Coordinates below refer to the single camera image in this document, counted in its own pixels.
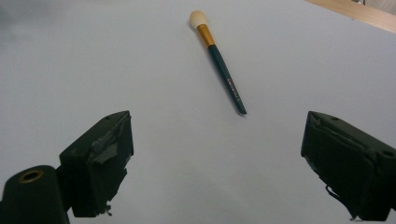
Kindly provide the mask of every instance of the brush handle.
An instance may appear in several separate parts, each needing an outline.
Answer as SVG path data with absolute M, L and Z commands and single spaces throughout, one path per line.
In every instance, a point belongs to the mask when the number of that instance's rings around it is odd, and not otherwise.
M 216 66 L 228 93 L 230 93 L 231 98 L 233 99 L 233 103 L 235 104 L 239 113 L 245 115 L 247 111 L 244 107 L 244 104 L 242 104 L 241 97 L 239 96 L 238 90 L 233 83 L 233 79 L 231 78 L 230 72 L 228 71 L 225 62 L 221 57 L 218 47 L 216 45 L 210 45 L 207 47 L 207 50 L 209 51 L 212 62 Z

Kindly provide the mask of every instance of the wooden surface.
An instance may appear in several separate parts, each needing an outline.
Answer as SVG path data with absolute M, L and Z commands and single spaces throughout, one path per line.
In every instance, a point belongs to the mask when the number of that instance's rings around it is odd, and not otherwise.
M 395 0 L 366 0 L 367 7 L 374 7 L 384 12 L 396 15 Z
M 338 12 L 350 18 L 367 22 L 396 34 L 396 16 L 364 5 L 345 0 L 306 0 L 320 7 Z

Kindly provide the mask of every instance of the brush bristles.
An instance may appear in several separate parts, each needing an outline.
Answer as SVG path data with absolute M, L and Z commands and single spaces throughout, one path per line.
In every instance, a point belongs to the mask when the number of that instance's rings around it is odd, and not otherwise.
M 193 11 L 190 15 L 190 24 L 196 29 L 199 25 L 207 25 L 207 19 L 202 11 Z

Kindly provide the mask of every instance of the white table surface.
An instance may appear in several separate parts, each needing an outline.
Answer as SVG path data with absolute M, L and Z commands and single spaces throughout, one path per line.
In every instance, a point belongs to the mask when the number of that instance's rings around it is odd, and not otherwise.
M 195 9 L 244 117 L 189 26 Z M 71 223 L 350 223 L 300 156 L 306 114 L 396 147 L 395 56 L 396 35 L 302 0 L 0 0 L 0 190 L 130 110 L 113 217 Z

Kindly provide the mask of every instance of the gold ferrule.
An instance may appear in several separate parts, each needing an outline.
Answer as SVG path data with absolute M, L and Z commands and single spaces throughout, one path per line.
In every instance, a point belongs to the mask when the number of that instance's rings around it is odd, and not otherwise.
M 207 25 L 201 24 L 197 27 L 197 30 L 202 38 L 202 41 L 204 41 L 206 48 L 208 48 L 211 45 L 215 45 L 215 40 L 213 39 L 212 34 L 210 34 Z

